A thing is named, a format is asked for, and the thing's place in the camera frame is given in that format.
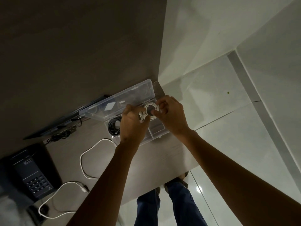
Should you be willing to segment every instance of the leg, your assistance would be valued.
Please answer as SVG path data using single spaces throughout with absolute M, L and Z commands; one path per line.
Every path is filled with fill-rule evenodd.
M 157 226 L 159 208 L 160 198 L 156 189 L 138 197 L 134 226 Z
M 186 182 L 175 178 L 166 183 L 169 197 L 172 200 L 173 212 L 178 226 L 207 226 L 203 216 L 186 188 Z

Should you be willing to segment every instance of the plastic box lid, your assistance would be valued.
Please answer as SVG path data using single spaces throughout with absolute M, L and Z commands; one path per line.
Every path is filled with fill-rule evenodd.
M 127 104 L 138 106 L 154 97 L 152 82 L 147 79 L 79 111 L 79 114 L 99 121 L 106 121 L 121 114 Z

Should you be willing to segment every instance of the white wall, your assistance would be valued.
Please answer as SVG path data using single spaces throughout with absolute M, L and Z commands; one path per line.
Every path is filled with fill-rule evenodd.
M 301 0 L 241 43 L 237 52 L 301 168 Z
M 233 50 L 292 0 L 167 0 L 161 86 Z

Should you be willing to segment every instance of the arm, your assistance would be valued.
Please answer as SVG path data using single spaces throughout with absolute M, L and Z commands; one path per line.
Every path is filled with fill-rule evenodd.
M 243 225 L 299 225 L 301 205 L 203 140 L 186 122 L 183 106 L 170 96 L 152 111 L 191 152 Z
M 138 112 L 142 107 L 127 105 L 120 123 L 120 144 L 115 154 L 67 226 L 115 226 L 133 156 L 143 140 L 150 117 L 140 123 Z

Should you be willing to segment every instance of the person's left hand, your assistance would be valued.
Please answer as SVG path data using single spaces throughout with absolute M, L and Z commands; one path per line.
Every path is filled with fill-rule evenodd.
M 145 110 L 144 107 L 126 106 L 120 122 L 120 143 L 127 141 L 138 145 L 141 143 L 151 120 L 151 117 L 147 116 L 142 123 L 140 122 L 138 113 Z

